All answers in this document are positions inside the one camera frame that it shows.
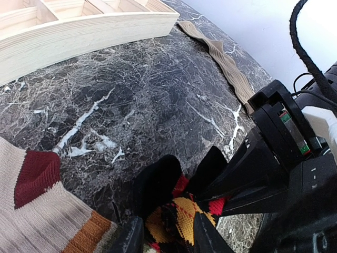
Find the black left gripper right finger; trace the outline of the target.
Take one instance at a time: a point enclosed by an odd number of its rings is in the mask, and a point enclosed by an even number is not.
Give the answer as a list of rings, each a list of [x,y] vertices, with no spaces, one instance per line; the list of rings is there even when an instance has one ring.
[[[234,253],[204,213],[195,214],[193,233],[194,252]]]

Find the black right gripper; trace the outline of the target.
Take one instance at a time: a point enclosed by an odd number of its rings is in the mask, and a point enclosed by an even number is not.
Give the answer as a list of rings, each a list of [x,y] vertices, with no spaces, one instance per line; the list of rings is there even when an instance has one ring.
[[[221,215],[269,213],[251,252],[336,252],[336,164],[312,132],[303,154],[289,130],[255,127],[226,161],[212,147],[197,168],[197,198],[229,197]]]

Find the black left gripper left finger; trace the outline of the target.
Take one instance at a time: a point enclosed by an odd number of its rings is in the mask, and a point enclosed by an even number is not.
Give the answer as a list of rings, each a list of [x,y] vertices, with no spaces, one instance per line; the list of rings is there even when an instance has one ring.
[[[122,229],[119,237],[109,248],[109,253],[142,253],[144,249],[143,219],[134,216]]]

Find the black argyle sock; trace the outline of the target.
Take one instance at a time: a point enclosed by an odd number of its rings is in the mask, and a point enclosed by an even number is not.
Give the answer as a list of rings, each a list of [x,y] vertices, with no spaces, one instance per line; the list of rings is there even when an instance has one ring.
[[[188,179],[177,157],[168,154],[144,168],[133,181],[134,214],[144,222],[144,237],[156,252],[193,252],[194,218],[204,214],[218,224],[226,197],[200,200],[200,195],[227,166],[212,146]]]

